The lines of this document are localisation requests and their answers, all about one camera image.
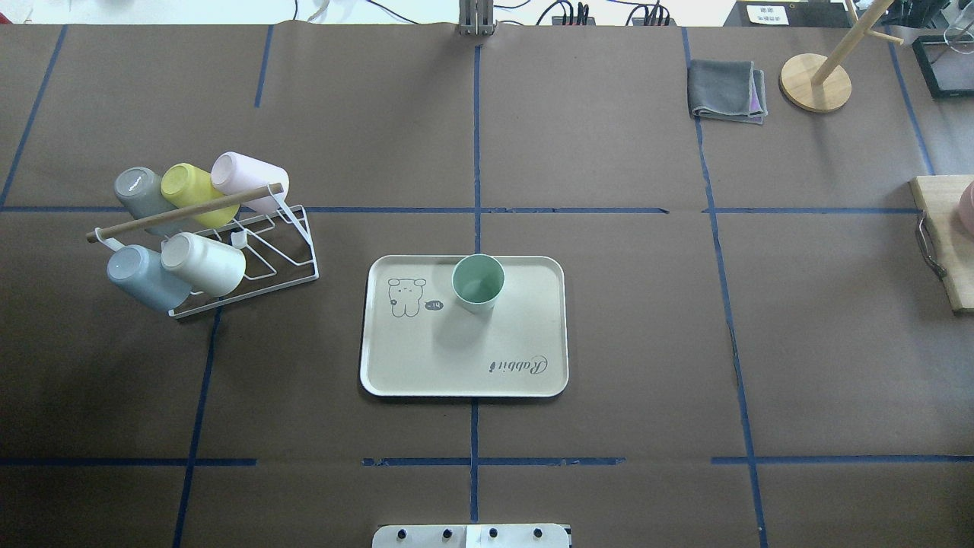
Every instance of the cartoon animal illustration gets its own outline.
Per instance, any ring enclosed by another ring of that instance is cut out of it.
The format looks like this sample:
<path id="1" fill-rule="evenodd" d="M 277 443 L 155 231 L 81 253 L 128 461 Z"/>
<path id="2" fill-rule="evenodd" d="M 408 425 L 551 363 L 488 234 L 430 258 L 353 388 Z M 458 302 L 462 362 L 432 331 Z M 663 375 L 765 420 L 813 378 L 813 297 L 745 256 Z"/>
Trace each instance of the cartoon animal illustration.
<path id="1" fill-rule="evenodd" d="M 391 278 L 389 280 L 389 304 L 393 306 L 393 316 L 415 318 L 420 313 L 420 299 L 423 298 L 423 278 Z"/>

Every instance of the green cup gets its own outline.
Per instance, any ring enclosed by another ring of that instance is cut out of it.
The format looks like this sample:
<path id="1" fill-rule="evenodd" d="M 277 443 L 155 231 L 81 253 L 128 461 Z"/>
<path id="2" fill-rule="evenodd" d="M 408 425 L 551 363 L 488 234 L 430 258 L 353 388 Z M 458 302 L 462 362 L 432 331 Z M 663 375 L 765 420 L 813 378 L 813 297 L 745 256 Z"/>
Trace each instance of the green cup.
<path id="1" fill-rule="evenodd" d="M 504 288 L 504 267 L 488 254 L 466 256 L 453 267 L 453 293 L 473 314 L 494 308 Z"/>

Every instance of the paper tag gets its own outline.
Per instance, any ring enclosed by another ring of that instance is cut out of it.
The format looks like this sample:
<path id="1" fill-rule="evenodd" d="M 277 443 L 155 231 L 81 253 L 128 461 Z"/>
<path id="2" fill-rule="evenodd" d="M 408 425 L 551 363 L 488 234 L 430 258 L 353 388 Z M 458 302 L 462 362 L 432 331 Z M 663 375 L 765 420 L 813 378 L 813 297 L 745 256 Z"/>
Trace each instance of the paper tag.
<path id="1" fill-rule="evenodd" d="M 784 6 L 748 6 L 747 18 L 757 24 L 788 24 Z"/>

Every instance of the white tray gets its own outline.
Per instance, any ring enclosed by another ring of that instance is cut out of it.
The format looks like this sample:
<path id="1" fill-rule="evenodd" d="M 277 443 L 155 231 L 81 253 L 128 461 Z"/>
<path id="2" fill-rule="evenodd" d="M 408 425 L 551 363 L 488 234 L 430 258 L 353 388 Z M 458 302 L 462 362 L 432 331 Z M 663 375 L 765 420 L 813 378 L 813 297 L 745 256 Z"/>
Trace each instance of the white tray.
<path id="1" fill-rule="evenodd" d="M 493 311 L 475 315 L 453 293 L 453 266 L 461 258 L 386 255 L 372 264 L 362 386 L 376 396 L 559 394 L 568 384 L 561 265 L 546 256 L 498 256 L 504 290 Z"/>

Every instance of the gray towel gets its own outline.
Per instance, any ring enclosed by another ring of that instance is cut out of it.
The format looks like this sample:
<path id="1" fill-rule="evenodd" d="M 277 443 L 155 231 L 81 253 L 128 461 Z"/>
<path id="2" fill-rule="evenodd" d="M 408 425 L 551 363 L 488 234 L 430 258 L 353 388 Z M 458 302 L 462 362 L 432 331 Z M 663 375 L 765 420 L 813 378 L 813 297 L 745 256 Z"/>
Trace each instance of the gray towel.
<path id="1" fill-rule="evenodd" d="M 749 60 L 691 60 L 687 96 L 701 118 L 760 125 L 768 116 L 765 73 Z"/>

